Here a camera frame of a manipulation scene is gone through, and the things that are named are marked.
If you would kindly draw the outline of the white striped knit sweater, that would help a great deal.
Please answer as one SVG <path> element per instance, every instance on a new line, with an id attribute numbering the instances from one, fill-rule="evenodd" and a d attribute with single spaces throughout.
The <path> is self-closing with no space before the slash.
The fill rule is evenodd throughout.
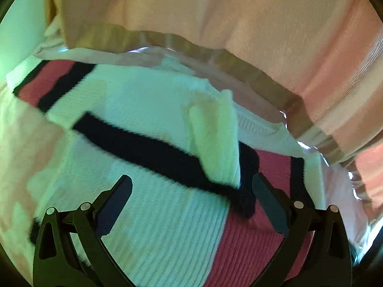
<path id="1" fill-rule="evenodd" d="M 323 209 L 319 154 L 190 69 L 30 57 L 6 77 L 37 123 L 27 156 L 34 200 L 72 210 L 122 176 L 132 195 L 104 243 L 138 286 L 248 286 L 283 237 L 254 197 L 261 172 L 293 201 Z"/>

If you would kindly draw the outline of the peach orange curtain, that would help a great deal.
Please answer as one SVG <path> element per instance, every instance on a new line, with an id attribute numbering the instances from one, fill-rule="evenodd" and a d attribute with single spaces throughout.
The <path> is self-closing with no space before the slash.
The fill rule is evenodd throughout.
<path id="1" fill-rule="evenodd" d="M 382 212 L 382 21 L 369 0 L 45 0 L 68 48 L 157 45 L 207 61 L 287 117 L 297 140 L 354 166 Z"/>

